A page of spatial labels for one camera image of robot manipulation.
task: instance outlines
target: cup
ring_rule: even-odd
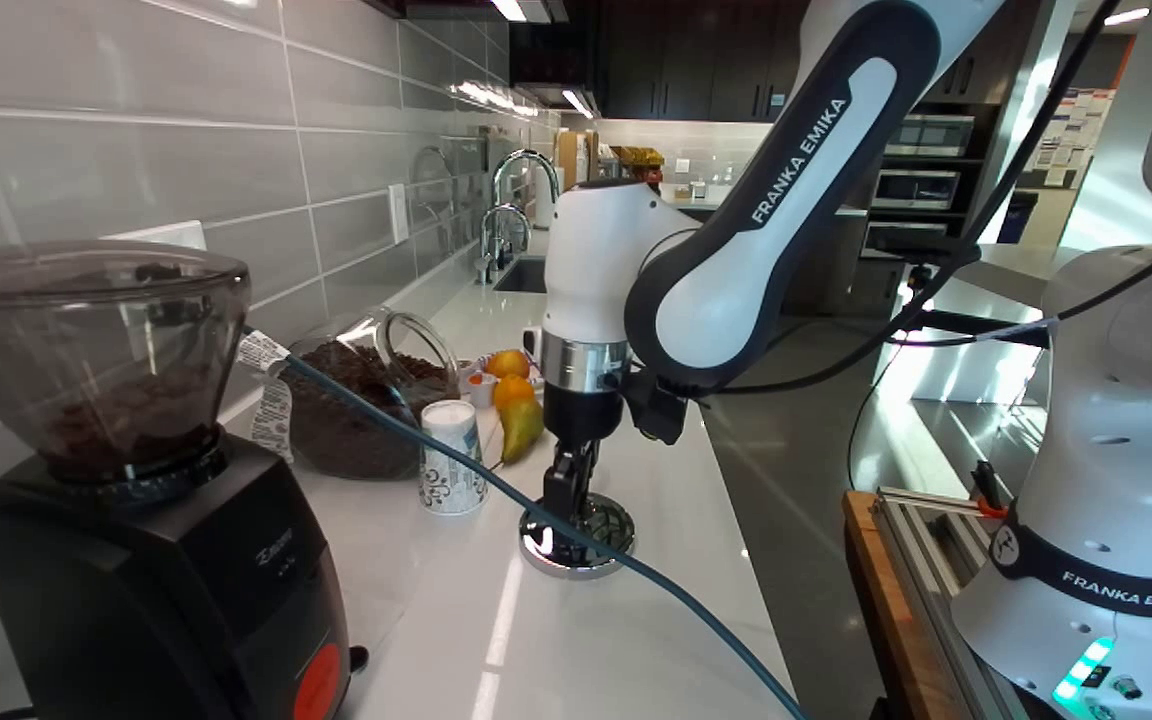
[[[478,462],[478,426],[469,399],[423,404],[420,427],[436,435],[440,443],[452,443],[457,451]],[[420,487],[420,508],[426,508],[430,516],[469,516],[487,495],[487,486],[473,469],[457,466],[452,455],[436,447],[423,447],[415,487]]]

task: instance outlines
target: kitchen appliance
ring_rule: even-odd
[[[38,717],[327,720],[337,570],[288,466],[214,404],[248,267],[155,246],[0,247],[0,621]]]

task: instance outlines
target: black cable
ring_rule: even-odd
[[[717,388],[720,398],[765,398],[765,391],[794,391],[794,388],[812,388],[823,385],[833,376],[840,376],[845,370],[860,363],[866,353],[876,353],[879,343],[888,343],[900,327],[907,327],[928,302],[948,283],[953,273],[958,273],[964,264],[975,262],[975,240],[984,238],[984,229],[992,226],[992,215],[1000,214],[1000,205],[1006,200],[1011,183],[1018,180],[1031,149],[1042,142],[1060,100],[1066,98],[1074,73],[1083,67],[1097,35],[1103,34],[1103,19],[1115,11],[1121,0],[1103,0],[1086,26],[1086,34],[1074,42],[1074,47],[1066,51],[1066,61],[1054,67],[1054,80],[1042,98],[1038,118],[1031,122],[1031,130],[1024,134],[1018,149],[1011,151],[1003,178],[992,183],[989,200],[970,214],[964,238],[958,238],[958,252],[954,262],[948,262],[928,290],[918,290],[879,331],[871,331],[860,349],[852,349],[848,356],[809,374],[809,376],[793,376],[779,385],[737,385],[737,388]]]
[[[1038,322],[1038,326],[1014,326],[1014,327],[1000,327],[1000,331],[979,331],[979,335],[943,335],[943,340],[888,340],[888,343],[900,343],[900,349],[964,349],[964,343],[975,343],[975,340],[1014,340],[1014,343],[1038,343],[1037,335],[1042,335],[1053,326],[1066,326],[1074,316],[1086,316],[1090,309],[1123,295],[1129,290],[1152,282],[1152,264],[1142,264],[1138,273],[1115,282],[1112,290],[1054,311],[1053,322]]]
[[[469,472],[474,472],[478,482],[487,482],[500,495],[509,495],[513,503],[518,503],[527,516],[541,516],[553,533],[561,533],[572,546],[583,546],[631,572],[638,572],[648,586],[655,586],[660,591],[666,591],[671,599],[680,599],[708,634],[717,634],[737,660],[774,695],[774,706],[793,717],[802,720],[802,706],[768,673],[768,666],[720,621],[712,615],[687,590],[680,590],[671,577],[662,577],[660,570],[606,548],[596,536],[583,536],[578,527],[572,527],[566,522],[553,516],[542,503],[530,503],[518,487],[513,487],[509,482],[500,482],[492,469],[483,469],[478,462],[457,451],[452,443],[440,443],[436,435],[420,431],[415,426],[402,426],[397,415],[386,415],[384,410],[367,404],[364,398],[355,398],[350,388],[345,388],[337,376],[310,370],[299,356],[288,356],[288,370],[299,374],[303,382],[327,388],[345,410],[375,419],[384,431],[415,440],[423,447],[444,451],[448,462],[462,466]]]
[[[989,331],[1006,331],[1006,327],[1018,327],[1018,326],[1014,322],[997,322],[997,316],[968,316],[968,311],[928,309],[918,316],[918,327],[958,331],[958,335],[989,335]]]
[[[1152,282],[1152,264],[1142,264],[1142,267],[1131,273],[1129,282],[1121,282],[1121,283],[1112,283],[1112,290],[1103,290],[1103,293],[1097,293],[1097,295],[1086,295],[1086,302],[1080,302],[1080,304],[1054,311],[1054,322],[1074,322],[1074,316],[1083,316],[1083,311],[1090,311],[1090,309],[1099,309],[1099,304],[1123,295],[1129,290],[1136,290],[1136,283],[1142,283],[1142,282]]]
[[[774,349],[774,343],[783,343],[783,340],[793,340],[794,331],[802,331],[812,322],[794,322],[794,326],[788,326],[768,349]]]
[[[8,707],[8,712],[0,712],[0,720],[38,720],[38,712],[37,707]]]

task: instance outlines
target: ceiling light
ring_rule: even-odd
[[[503,114],[518,114],[518,118],[541,118],[537,106],[524,106],[524,98],[516,98],[509,88],[496,88],[496,83],[462,80],[462,83],[452,83],[452,98],[469,98],[478,108],[503,108]]]
[[[492,0],[496,5],[496,11],[503,17],[503,19],[513,19],[513,26],[518,26],[524,19],[524,10],[518,10],[518,0]]]
[[[566,100],[583,122],[593,122],[593,108],[586,108],[583,93],[566,93],[566,88],[564,88],[564,100]]]
[[[1142,17],[1148,17],[1148,10],[1112,11],[1112,17],[1103,17],[1103,30],[1136,26]]]
[[[492,0],[492,5],[513,26],[564,26],[566,19],[564,0]]]

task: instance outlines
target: tile wall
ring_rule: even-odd
[[[0,0],[0,246],[203,222],[256,276],[251,322],[361,322],[474,229],[487,156],[524,142],[457,106],[503,26],[364,0]],[[386,183],[412,240],[391,246]],[[0,431],[0,472],[24,447]]]

